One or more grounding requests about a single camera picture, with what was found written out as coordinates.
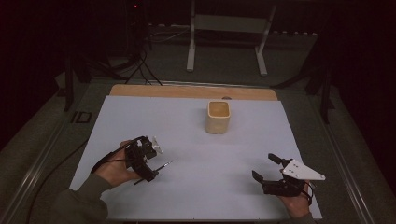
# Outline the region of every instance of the gray floor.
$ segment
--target gray floor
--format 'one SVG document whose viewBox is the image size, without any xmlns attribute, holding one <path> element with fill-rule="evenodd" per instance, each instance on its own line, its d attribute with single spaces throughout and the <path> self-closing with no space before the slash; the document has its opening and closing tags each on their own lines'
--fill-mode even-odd
<svg viewBox="0 0 396 224">
<path fill-rule="evenodd" d="M 249 39 L 220 40 L 213 44 L 213 41 L 198 37 L 195 69 L 188 73 L 188 38 L 180 35 L 162 41 L 165 38 L 153 37 L 153 50 L 148 50 L 147 57 L 148 67 L 163 83 L 258 88 L 268 88 L 295 76 L 315 42 L 314 36 L 270 35 L 264 50 L 269 76 L 260 77 L 254 42 Z M 32 186 L 37 181 L 38 186 L 43 176 L 89 138 L 104 98 L 112 85 L 119 83 L 100 74 L 93 76 L 91 84 L 76 83 L 76 101 L 70 112 L 63 112 L 64 98 L 52 97 L 1 151 L 0 218 L 3 219 L 0 220 L 4 223 L 25 222 L 37 189 L 33 192 L 19 189 L 25 175 L 35 172 L 35 176 L 41 176 L 38 180 L 26 179 Z M 304 92 L 306 81 L 276 90 L 276 93 L 285 107 L 304 163 L 327 176 L 326 181 L 316 182 L 316 196 L 323 215 L 318 223 L 396 223 L 395 197 L 337 89 L 332 87 L 334 108 L 329 111 L 330 125 L 326 125 L 318 115 L 319 97 L 307 96 Z M 142 76 L 136 74 L 130 83 L 143 83 Z M 91 112 L 93 119 L 89 123 L 71 123 L 75 111 Z M 40 154 L 43 150 L 51 153 L 46 157 Z M 46 223 L 50 205 L 60 191 L 68 188 L 82 152 L 83 149 L 79 150 L 50 176 L 35 200 L 30 223 Z M 44 158 L 39 161 L 44 161 L 44 169 L 32 170 L 39 166 L 35 166 L 37 158 Z"/>
</svg>

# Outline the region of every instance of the person's left hand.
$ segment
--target person's left hand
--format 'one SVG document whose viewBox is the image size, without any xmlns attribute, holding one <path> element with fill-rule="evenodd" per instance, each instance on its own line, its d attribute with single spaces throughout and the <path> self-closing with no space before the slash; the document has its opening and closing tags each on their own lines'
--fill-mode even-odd
<svg viewBox="0 0 396 224">
<path fill-rule="evenodd" d="M 121 146 L 127 144 L 129 141 L 121 142 Z M 140 179 L 140 176 L 133 171 L 126 169 L 125 165 L 125 148 L 118 151 L 110 159 L 110 162 L 103 163 L 94 174 L 99 175 L 106 180 L 113 188 L 119 186 L 132 179 Z"/>
</svg>

